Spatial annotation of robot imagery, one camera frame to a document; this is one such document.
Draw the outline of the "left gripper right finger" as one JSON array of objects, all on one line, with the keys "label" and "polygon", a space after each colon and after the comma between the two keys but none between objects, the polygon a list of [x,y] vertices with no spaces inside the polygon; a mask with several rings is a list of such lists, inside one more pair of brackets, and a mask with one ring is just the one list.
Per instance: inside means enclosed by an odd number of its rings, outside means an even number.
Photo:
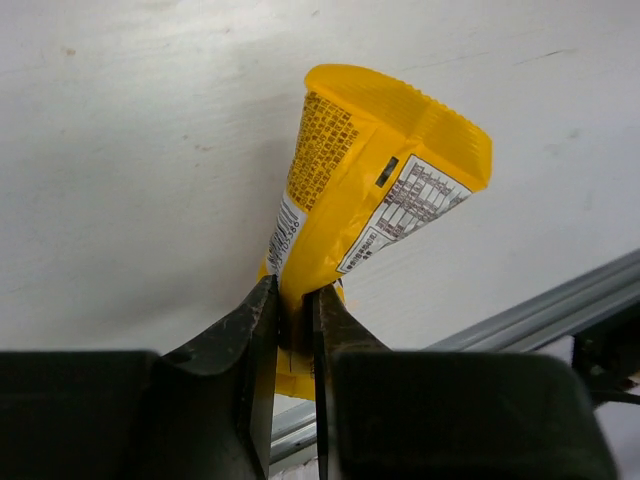
[{"label": "left gripper right finger", "polygon": [[540,354],[393,351],[308,294],[323,479],[614,479],[589,395]]}]

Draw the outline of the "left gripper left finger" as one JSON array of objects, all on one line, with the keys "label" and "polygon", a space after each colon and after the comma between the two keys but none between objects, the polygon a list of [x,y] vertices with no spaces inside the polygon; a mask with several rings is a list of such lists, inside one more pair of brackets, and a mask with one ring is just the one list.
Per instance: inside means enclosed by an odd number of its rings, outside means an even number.
[{"label": "left gripper left finger", "polygon": [[177,349],[1,356],[5,479],[263,479],[278,292],[261,279]]}]

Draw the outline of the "yellow snack bar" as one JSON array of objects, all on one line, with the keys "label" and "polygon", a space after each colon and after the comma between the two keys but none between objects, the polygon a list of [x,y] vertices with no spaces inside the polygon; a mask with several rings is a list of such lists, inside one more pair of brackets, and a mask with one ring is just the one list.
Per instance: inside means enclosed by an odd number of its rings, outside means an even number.
[{"label": "yellow snack bar", "polygon": [[261,276],[281,301],[275,390],[315,396],[305,297],[485,189],[492,142],[411,85],[355,65],[305,77],[293,161]]}]

